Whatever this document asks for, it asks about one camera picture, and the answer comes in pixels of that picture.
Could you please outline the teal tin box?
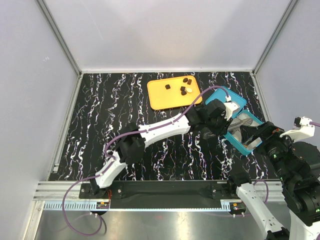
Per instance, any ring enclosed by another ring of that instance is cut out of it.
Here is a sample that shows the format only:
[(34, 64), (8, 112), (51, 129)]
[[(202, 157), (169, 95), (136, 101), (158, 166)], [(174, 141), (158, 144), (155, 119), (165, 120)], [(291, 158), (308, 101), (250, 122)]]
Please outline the teal tin box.
[[(259, 120), (257, 117), (255, 117), (252, 113), (250, 113), (248, 110), (241, 111), (235, 118), (237, 118), (240, 114), (246, 114), (249, 117), (251, 117), (254, 121), (256, 121), (259, 125), (262, 125), (263, 122)], [(242, 155), (249, 155), (253, 152), (253, 150), (247, 150), (242, 144), (237, 141), (227, 130), (227, 134), (224, 135), (224, 137), (242, 154)]]

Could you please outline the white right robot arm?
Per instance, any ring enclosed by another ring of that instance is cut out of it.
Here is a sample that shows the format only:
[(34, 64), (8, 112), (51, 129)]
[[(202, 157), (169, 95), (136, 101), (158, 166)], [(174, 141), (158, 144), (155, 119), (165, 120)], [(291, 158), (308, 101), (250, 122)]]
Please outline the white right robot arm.
[(248, 174), (229, 177), (228, 195), (242, 200), (265, 240), (320, 238), (320, 151), (304, 141), (314, 136), (319, 124), (296, 117), (294, 125), (288, 131), (270, 121), (240, 127), (242, 143), (270, 160), (289, 209), (290, 228), (286, 229), (257, 195)]

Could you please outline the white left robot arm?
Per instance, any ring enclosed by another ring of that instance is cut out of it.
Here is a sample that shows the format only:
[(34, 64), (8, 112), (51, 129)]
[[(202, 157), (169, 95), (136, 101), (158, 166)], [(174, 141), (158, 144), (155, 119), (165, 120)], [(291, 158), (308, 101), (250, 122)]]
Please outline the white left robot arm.
[(139, 162), (145, 149), (158, 141), (203, 129), (215, 136), (225, 135), (233, 120), (233, 112), (238, 108), (231, 100), (222, 102), (214, 99), (207, 105), (189, 106), (183, 113), (150, 125), (130, 123), (126, 132), (115, 138), (114, 151), (105, 155), (107, 162), (90, 179), (90, 192), (97, 198), (103, 198), (116, 176), (125, 167)]

